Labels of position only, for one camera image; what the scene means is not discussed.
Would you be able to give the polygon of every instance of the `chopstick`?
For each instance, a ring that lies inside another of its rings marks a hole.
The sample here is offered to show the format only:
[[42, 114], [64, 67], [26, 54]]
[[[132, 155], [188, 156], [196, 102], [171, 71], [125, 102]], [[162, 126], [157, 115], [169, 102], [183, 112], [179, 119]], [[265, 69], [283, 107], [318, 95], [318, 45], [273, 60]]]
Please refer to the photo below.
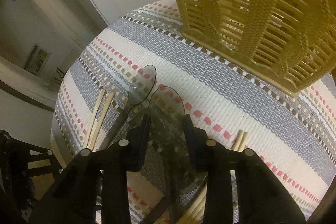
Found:
[[[236, 142], [232, 146], [232, 150], [242, 152], [244, 150], [248, 132], [239, 130], [236, 138]], [[201, 190], [200, 194], [189, 207], [189, 209], [184, 213], [180, 220], [176, 224], [195, 224], [198, 223], [204, 214], [205, 201], [206, 201], [207, 185]]]
[[101, 101], [103, 99], [104, 94], [105, 94], [105, 90], [101, 89], [100, 92], [99, 92], [96, 104], [94, 105], [94, 109], [93, 109], [92, 114], [91, 114], [91, 118], [90, 118], [89, 126], [87, 128], [87, 133], [86, 133], [83, 148], [87, 148], [87, 145], [89, 143], [89, 138], [90, 138], [90, 135], [91, 135], [93, 124], [95, 122], [95, 117], [97, 115], [97, 111], [98, 111], [98, 108], [101, 104]]
[[114, 97], [114, 94], [113, 93], [110, 93], [106, 99], [106, 102], [105, 102], [105, 105], [103, 107], [103, 110], [102, 110], [102, 113], [100, 115], [100, 118], [98, 120], [98, 123], [97, 123], [97, 126], [96, 126], [96, 129], [93, 133], [93, 136], [92, 136], [92, 139], [91, 139], [91, 143], [90, 143], [90, 146], [89, 148], [92, 150], [96, 144], [96, 141], [97, 141], [97, 137], [98, 137], [98, 134], [99, 134], [99, 131], [100, 131], [100, 128], [101, 128], [101, 125], [103, 124], [103, 121], [104, 121], [104, 118], [106, 116], [106, 113], [111, 105], [111, 102], [113, 100], [113, 97]]

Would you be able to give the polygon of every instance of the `tablecloth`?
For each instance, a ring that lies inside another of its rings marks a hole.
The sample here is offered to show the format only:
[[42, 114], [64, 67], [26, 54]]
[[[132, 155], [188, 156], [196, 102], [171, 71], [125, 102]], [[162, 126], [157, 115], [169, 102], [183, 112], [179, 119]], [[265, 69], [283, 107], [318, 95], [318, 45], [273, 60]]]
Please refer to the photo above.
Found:
[[[104, 88], [115, 93], [115, 98], [95, 150], [125, 106], [131, 78], [140, 68], [153, 64], [157, 69], [154, 90], [162, 85], [174, 88], [194, 125], [210, 138], [231, 148], [238, 130], [248, 131], [246, 146], [256, 151], [308, 218], [336, 174], [336, 88], [331, 75], [291, 98], [185, 39], [181, 25], [176, 1], [162, 0], [119, 18], [88, 45], [64, 77], [58, 93], [52, 138], [61, 155], [69, 162], [71, 155], [82, 149], [91, 112], [99, 90]], [[130, 113], [116, 139], [126, 135], [130, 121], [143, 108]], [[127, 175], [134, 223], [164, 195], [162, 160], [156, 149], [150, 142], [142, 170]], [[198, 190], [184, 193], [184, 206]], [[168, 222], [167, 214], [157, 221]]]

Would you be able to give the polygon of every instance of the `yellow basket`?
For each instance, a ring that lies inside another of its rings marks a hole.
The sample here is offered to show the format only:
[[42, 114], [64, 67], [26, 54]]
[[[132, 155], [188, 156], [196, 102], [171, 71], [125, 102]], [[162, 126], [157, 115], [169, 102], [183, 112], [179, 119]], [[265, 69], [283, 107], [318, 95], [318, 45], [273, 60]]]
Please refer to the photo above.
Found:
[[295, 96], [336, 66], [336, 0], [177, 0], [186, 38]]

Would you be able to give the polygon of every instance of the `silver screw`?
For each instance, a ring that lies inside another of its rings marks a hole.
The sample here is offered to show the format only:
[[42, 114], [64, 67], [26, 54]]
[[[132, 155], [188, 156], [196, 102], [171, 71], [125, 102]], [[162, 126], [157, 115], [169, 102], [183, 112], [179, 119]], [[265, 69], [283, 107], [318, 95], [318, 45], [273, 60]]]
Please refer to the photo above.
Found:
[[254, 152], [253, 152], [253, 150], [252, 149], [245, 149], [244, 150], [244, 153], [245, 153], [245, 155], [247, 155], [247, 156], [249, 156], [249, 157], [251, 157], [251, 156], [253, 156], [254, 155]]
[[207, 140], [206, 141], [206, 145], [210, 146], [210, 147], [213, 147], [213, 146], [216, 145], [216, 141], [215, 140]]
[[127, 146], [129, 144], [129, 141], [126, 139], [122, 139], [118, 142], [120, 146]]
[[85, 148], [81, 151], [81, 156], [86, 157], [90, 154], [91, 150], [88, 148]]

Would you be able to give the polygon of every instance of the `spoon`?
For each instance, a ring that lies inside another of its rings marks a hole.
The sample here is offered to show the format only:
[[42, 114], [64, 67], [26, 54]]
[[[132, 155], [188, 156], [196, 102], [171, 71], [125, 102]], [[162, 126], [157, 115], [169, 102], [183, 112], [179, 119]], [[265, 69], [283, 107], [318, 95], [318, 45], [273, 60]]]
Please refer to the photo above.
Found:
[[106, 149], [112, 143], [120, 128], [126, 121], [129, 112], [133, 107], [140, 105], [151, 93], [156, 80], [156, 69], [153, 65], [147, 65], [139, 70], [139, 73], [133, 78], [128, 90], [127, 104], [118, 115], [105, 139], [98, 150]]
[[157, 89], [150, 100], [148, 113], [151, 117], [151, 131], [162, 148], [161, 156], [166, 182], [166, 200], [170, 223], [182, 216], [179, 189], [179, 161], [175, 152], [184, 130], [185, 110], [181, 97], [169, 87]]

